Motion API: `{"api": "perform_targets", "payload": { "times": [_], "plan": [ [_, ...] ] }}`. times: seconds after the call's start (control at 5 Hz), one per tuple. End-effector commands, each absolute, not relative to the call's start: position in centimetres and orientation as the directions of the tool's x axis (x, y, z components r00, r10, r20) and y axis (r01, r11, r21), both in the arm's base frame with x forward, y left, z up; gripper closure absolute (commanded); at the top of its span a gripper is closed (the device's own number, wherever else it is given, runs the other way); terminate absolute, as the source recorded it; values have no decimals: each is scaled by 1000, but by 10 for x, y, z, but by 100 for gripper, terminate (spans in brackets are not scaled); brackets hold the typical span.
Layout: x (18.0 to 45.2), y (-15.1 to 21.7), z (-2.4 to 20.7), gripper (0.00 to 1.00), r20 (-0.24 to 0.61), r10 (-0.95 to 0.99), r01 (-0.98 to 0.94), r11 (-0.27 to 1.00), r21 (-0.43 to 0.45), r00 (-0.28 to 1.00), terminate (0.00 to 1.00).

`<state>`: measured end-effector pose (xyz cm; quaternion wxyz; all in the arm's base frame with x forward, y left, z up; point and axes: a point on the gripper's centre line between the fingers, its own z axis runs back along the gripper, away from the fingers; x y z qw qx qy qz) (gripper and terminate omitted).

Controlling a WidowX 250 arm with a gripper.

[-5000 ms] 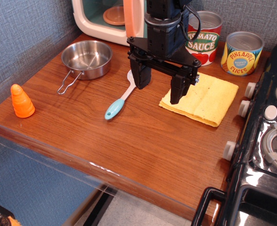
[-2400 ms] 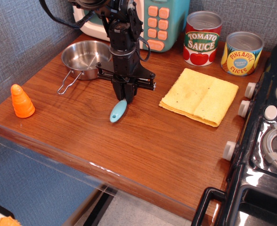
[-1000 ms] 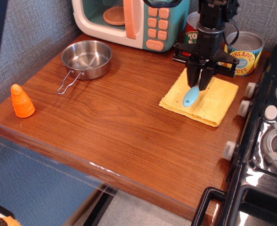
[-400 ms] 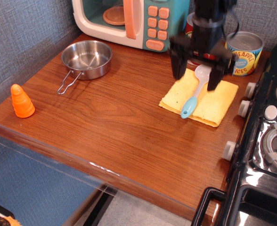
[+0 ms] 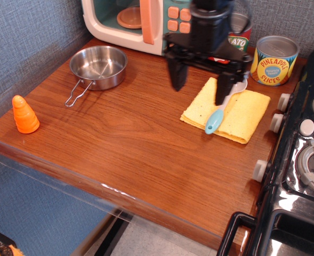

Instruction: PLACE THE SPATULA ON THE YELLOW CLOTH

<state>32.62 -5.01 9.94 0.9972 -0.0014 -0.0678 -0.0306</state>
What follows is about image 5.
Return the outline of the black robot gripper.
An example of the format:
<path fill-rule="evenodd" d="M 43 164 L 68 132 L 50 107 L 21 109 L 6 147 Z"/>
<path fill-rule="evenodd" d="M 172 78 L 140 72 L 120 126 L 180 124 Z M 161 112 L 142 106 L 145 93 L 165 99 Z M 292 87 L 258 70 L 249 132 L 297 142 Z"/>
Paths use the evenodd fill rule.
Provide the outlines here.
<path fill-rule="evenodd" d="M 166 33 L 164 56 L 171 84 L 179 91 L 186 83 L 188 66 L 219 74 L 215 105 L 220 106 L 234 84 L 248 74 L 252 58 L 228 41 L 233 8 L 218 10 L 190 8 L 191 30 L 185 33 Z"/>

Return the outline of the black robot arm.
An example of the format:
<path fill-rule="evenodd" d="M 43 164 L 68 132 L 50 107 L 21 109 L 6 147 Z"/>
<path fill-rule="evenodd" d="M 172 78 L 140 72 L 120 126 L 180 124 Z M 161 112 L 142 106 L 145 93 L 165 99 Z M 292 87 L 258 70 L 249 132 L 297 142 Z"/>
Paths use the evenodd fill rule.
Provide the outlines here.
<path fill-rule="evenodd" d="M 219 106 L 233 85 L 247 76 L 252 57 L 228 41 L 233 7 L 233 1 L 191 1 L 190 33 L 164 35 L 164 56 L 176 91 L 185 85 L 189 66 L 215 73 L 215 105 Z"/>

